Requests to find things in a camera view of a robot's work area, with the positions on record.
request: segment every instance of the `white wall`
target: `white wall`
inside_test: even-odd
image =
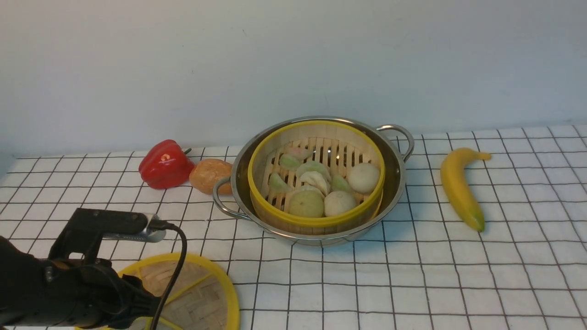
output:
[[[584,121],[586,17],[585,0],[2,0],[0,150],[243,144],[326,113]]]

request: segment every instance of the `black grid line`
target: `black grid line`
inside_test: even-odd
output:
[[[382,226],[381,226],[381,231],[382,231],[383,241],[385,242],[386,241],[386,237],[385,237],[385,226],[383,225],[383,223],[382,223]],[[389,254],[387,252],[387,244],[383,243],[383,246],[385,248],[385,261],[386,261],[386,264],[388,265],[386,268],[387,268],[387,277],[389,279],[389,296],[390,296],[390,299],[392,301],[393,328],[394,329],[397,329],[396,306],[395,306],[395,302],[393,301],[392,271],[389,269]]]
[[[424,152],[427,153],[426,141],[423,140],[422,144],[424,146]],[[428,155],[426,156],[426,159],[428,161],[428,165],[430,165],[430,158],[428,158]],[[432,174],[432,169],[430,169],[430,176],[432,176],[432,181],[434,181],[434,175]],[[451,255],[451,258],[453,259],[453,262],[456,262],[456,260],[454,259],[453,243],[451,242],[450,234],[448,233],[448,228],[446,227],[446,222],[444,222],[444,214],[442,211],[442,207],[440,206],[440,198],[438,197],[438,191],[436,189],[434,189],[434,193],[436,195],[436,200],[438,202],[438,209],[440,209],[440,217],[442,218],[442,221],[443,221],[444,231],[446,232],[446,237],[448,240],[448,247],[450,249],[450,255]],[[458,273],[458,268],[456,265],[454,266],[454,271],[457,273],[457,281],[458,281],[458,286],[459,286],[460,292],[461,292],[461,298],[463,299],[463,306],[465,308],[465,315],[467,316],[467,323],[469,324],[469,328],[472,329],[473,326],[471,325],[471,319],[469,318],[469,314],[468,314],[467,301],[465,300],[465,293],[463,292],[463,288],[462,288],[462,284],[461,284],[461,275]]]
[[[411,208],[411,204],[409,204],[410,203],[410,193],[409,193],[408,189],[406,189],[406,198],[408,201],[408,208],[410,210],[410,218],[412,220],[414,220],[414,212]],[[414,230],[414,237],[417,242],[418,241],[418,233],[416,232],[416,224],[414,222],[412,222],[412,227]],[[418,252],[418,260],[420,261],[420,271],[422,272],[422,280],[424,282],[424,293],[426,294],[426,304],[428,306],[428,313],[430,314],[430,326],[432,327],[432,330],[434,330],[434,322],[432,320],[432,313],[431,313],[431,309],[430,309],[430,297],[428,296],[428,286],[426,285],[426,273],[424,272],[424,266],[422,263],[422,256],[420,254],[420,244],[418,244],[418,243],[416,243],[416,250]]]
[[[487,176],[489,177],[489,180],[490,180],[490,182],[492,182],[492,180],[493,180],[493,179],[491,178],[491,174],[489,173],[489,169],[487,168],[487,161],[485,161],[485,160],[484,160],[484,161],[483,161],[483,164],[484,164],[484,166],[485,166],[485,170],[487,171]],[[500,200],[500,197],[499,197],[499,195],[497,194],[497,190],[495,189],[495,187],[493,187],[493,192],[494,192],[494,194],[495,194],[495,197],[496,197],[496,198],[498,199],[498,201],[499,201],[499,200]],[[502,215],[504,216],[504,218],[506,218],[505,211],[504,211],[503,207],[501,206],[501,204],[500,204],[500,210],[501,210],[501,213],[502,213]],[[532,287],[532,281],[531,281],[531,279],[530,279],[530,275],[529,275],[529,273],[528,273],[528,269],[526,268],[526,265],[525,265],[524,259],[523,259],[523,257],[522,257],[522,254],[520,253],[520,251],[519,251],[519,248],[518,248],[518,246],[517,246],[517,245],[516,245],[516,243],[515,243],[514,234],[512,233],[511,226],[510,226],[510,224],[508,223],[508,221],[506,221],[505,223],[506,223],[506,225],[507,225],[507,227],[508,227],[508,231],[510,232],[510,237],[511,237],[511,239],[512,239],[512,242],[514,242],[514,248],[515,248],[515,250],[516,250],[516,253],[518,254],[518,257],[519,257],[519,259],[520,259],[520,260],[521,260],[521,262],[522,262],[522,267],[524,267],[524,272],[526,273],[526,278],[527,278],[527,280],[528,280],[528,283],[529,283],[529,285],[530,285],[530,288],[532,288],[532,294],[534,295],[534,299],[536,300],[536,303],[538,304],[538,308],[540,309],[540,313],[543,315],[543,316],[542,316],[542,319],[543,319],[543,321],[544,321],[544,325],[545,325],[545,326],[546,326],[546,328],[548,329],[548,323],[547,323],[547,321],[546,321],[546,318],[544,317],[544,311],[542,310],[542,306],[540,306],[540,301],[538,300],[538,296],[537,296],[537,294],[536,294],[536,291],[534,291],[534,289],[533,289],[533,287]],[[488,253],[487,253],[487,249],[485,248],[485,244],[483,245],[483,247],[484,247],[484,250],[485,250],[485,256],[487,257],[487,263],[489,264],[489,269],[490,269],[490,271],[491,271],[491,275],[493,276],[493,279],[494,279],[494,281],[495,281],[495,287],[497,287],[497,281],[495,280],[495,274],[493,273],[493,268],[491,267],[492,263],[489,261],[489,255],[488,255]],[[504,313],[505,313],[505,306],[503,305],[503,300],[502,300],[501,294],[499,294],[499,290],[498,290],[498,296],[499,296],[499,298],[500,298],[501,307],[503,308],[503,310],[504,310]],[[509,324],[509,322],[507,321],[507,319],[505,320],[505,324],[507,324],[507,327],[508,327],[508,329],[509,329],[509,328],[510,328],[510,324]]]

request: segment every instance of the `yellow steamer rim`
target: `yellow steamer rim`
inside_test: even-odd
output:
[[[320,147],[321,150],[319,150],[319,147],[317,146],[311,148],[313,140],[316,141],[315,144],[323,145],[323,147]],[[336,148],[330,149],[328,142],[331,142],[333,145],[335,144]],[[353,143],[362,144],[364,148],[358,149],[353,145]],[[358,155],[357,157],[359,160],[363,157],[364,154],[371,155],[370,162],[378,167],[380,171],[379,181],[377,182],[375,189],[370,195],[365,196],[363,202],[360,203],[357,207],[333,217],[299,217],[273,206],[269,201],[266,200],[266,197],[264,197],[259,190],[259,186],[261,186],[263,182],[262,180],[267,180],[267,177],[270,175],[272,169],[278,169],[280,173],[287,173],[286,175],[288,175],[290,178],[293,178],[295,176],[295,171],[282,169],[278,165],[279,157],[283,153],[284,148],[288,146],[301,146],[303,148],[305,145],[307,145],[310,150],[314,149],[315,151],[313,156],[310,156],[307,160],[311,160],[316,157],[314,160],[320,161],[318,158],[319,153],[324,153],[321,161],[324,165],[326,165],[325,163],[328,162],[328,157],[331,158],[331,164],[333,164],[333,161],[336,163],[336,159],[333,159],[332,157],[342,157],[342,153],[344,152],[343,150],[346,151],[347,147],[354,150],[352,152],[352,157]],[[336,149],[340,150],[341,154],[335,154]],[[337,165],[338,173],[343,177],[346,177],[346,170],[351,168],[350,163],[351,160],[348,161],[348,164],[343,164],[340,162]],[[331,173],[337,172],[332,167],[330,167],[329,170]],[[358,218],[363,218],[366,211],[368,211],[370,214],[367,215],[368,219],[365,220],[369,220],[375,216],[381,203],[381,197],[383,195],[385,166],[383,155],[381,154],[381,151],[375,142],[373,142],[369,137],[367,137],[358,129],[338,122],[331,122],[327,120],[311,120],[284,126],[268,135],[254,150],[249,162],[247,175],[249,186],[251,188],[251,200],[254,209],[258,213],[261,220],[267,221],[268,219],[263,218],[262,214],[269,214],[270,217],[286,221],[287,223],[294,226],[323,228],[334,227],[349,221],[355,221]],[[290,187],[297,188],[301,186],[300,182],[296,182],[296,187],[293,187],[291,183],[292,181],[292,179],[288,179],[286,181]],[[281,198],[285,198],[286,194],[278,195],[280,195]]]
[[[152,291],[163,292],[171,273],[175,269],[175,264],[179,256],[179,253],[168,253],[146,258],[129,265],[118,272],[118,275],[120,277],[124,274],[139,277],[143,280],[145,288],[157,295],[159,292]],[[157,269],[160,265],[163,267],[167,266],[166,264],[169,266],[168,269],[161,270],[160,267]],[[186,278],[186,275],[191,275],[193,278]],[[145,277],[150,277],[154,282],[149,281]],[[218,286],[221,287],[222,292],[218,292],[219,295],[217,297],[207,289],[207,287],[217,288]],[[172,306],[174,304],[179,305],[179,308]],[[225,316],[225,322],[221,322],[222,324],[218,323],[218,314],[211,313],[211,310],[218,308],[219,305],[221,308],[216,311]],[[168,311],[167,308],[170,306],[176,309]],[[157,328],[169,330],[192,329],[194,326],[199,328],[201,325],[188,325],[185,324],[185,319],[179,320],[182,315],[189,314],[192,319],[196,318],[198,322],[207,321],[208,327],[206,329],[238,330],[240,327],[239,309],[237,292],[226,272],[220,266],[204,257],[187,254],[180,276],[165,302],[165,307],[163,308],[163,313],[161,314]],[[169,315],[175,315],[178,319],[170,318]],[[151,320],[152,318],[137,318],[129,329],[148,330],[151,325]],[[100,329],[106,330],[110,328],[105,326]]]

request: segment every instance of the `black cable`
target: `black cable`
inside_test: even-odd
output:
[[[178,226],[176,226],[172,223],[167,223],[166,227],[167,227],[167,229],[176,231],[177,234],[179,234],[179,236],[181,238],[181,254],[180,254],[180,258],[177,260],[176,270],[173,272],[173,275],[171,276],[171,278],[169,279],[169,283],[167,284],[167,288],[165,288],[165,291],[163,292],[163,295],[161,296],[161,301],[159,302],[159,306],[157,306],[157,310],[155,311],[155,315],[153,315],[153,319],[151,320],[151,326],[149,327],[149,330],[157,329],[157,325],[159,323],[159,317],[161,317],[161,313],[163,312],[163,307],[165,307],[165,302],[167,301],[167,298],[169,297],[169,293],[171,292],[173,285],[176,283],[176,280],[180,275],[181,268],[183,267],[183,264],[185,261],[185,256],[187,255],[187,237],[185,237],[185,233],[183,232],[183,230],[181,230]]]

